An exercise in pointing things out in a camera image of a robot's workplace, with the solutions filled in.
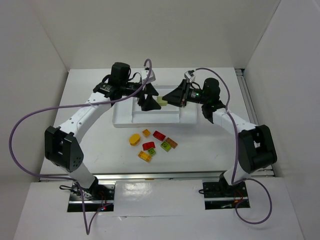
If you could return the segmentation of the light green tall lego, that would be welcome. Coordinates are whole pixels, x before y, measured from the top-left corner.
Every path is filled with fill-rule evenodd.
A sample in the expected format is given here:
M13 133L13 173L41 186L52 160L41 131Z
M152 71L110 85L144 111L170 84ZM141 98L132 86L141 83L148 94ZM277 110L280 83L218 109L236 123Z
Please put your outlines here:
M161 107L165 107L168 105L168 102L166 100L163 100L162 96L158 96L156 98L156 102L161 106Z

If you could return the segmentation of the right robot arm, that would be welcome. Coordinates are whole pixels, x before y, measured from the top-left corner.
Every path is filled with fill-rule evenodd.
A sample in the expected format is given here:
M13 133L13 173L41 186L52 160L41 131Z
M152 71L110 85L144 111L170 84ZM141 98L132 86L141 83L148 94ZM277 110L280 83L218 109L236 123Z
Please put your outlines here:
M179 108L187 103L201 105L202 114L235 137L235 164L219 176L219 190L225 192L247 179L250 174L276 163L278 158L270 128L255 125L227 110L220 99L220 86L215 78L207 78L201 89L192 88L186 79L163 96L169 105Z

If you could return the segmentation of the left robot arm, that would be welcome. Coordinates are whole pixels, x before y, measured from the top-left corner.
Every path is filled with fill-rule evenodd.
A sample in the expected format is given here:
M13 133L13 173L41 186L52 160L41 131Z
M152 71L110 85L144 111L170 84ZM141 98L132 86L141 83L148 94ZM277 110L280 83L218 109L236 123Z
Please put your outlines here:
M80 143L92 125L112 106L128 98L138 98L144 111L159 107L152 97L158 93L152 86L154 72L152 62L146 59L139 82L132 82L131 67L115 62L111 73L106 75L93 89L92 94L77 112L58 127L49 126L44 133L44 155L54 165L64 170L79 190L92 198L106 196L108 190L99 184L84 164L84 153Z

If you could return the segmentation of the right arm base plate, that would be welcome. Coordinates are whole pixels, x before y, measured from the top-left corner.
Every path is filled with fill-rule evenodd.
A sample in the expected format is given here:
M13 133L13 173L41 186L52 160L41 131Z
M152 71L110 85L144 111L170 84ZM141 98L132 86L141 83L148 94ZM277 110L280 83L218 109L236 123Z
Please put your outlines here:
M204 197L206 210L225 210L238 208L250 208L247 187L244 182L222 190L218 182L203 182L202 189L198 193Z

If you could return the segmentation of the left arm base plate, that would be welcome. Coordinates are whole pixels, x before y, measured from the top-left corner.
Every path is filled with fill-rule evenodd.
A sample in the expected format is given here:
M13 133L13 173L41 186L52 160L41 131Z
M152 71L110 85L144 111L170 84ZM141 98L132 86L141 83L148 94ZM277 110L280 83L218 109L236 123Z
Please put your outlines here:
M99 192L97 196L91 196L87 192L83 192L84 206L86 212L96 212L98 208L101 208L101 212L113 212L114 211L114 198L116 184L114 182L108 182L104 184L106 190ZM69 193L67 212L79 213L82 212L82 198L78 186L73 183L71 186L60 185L59 189Z

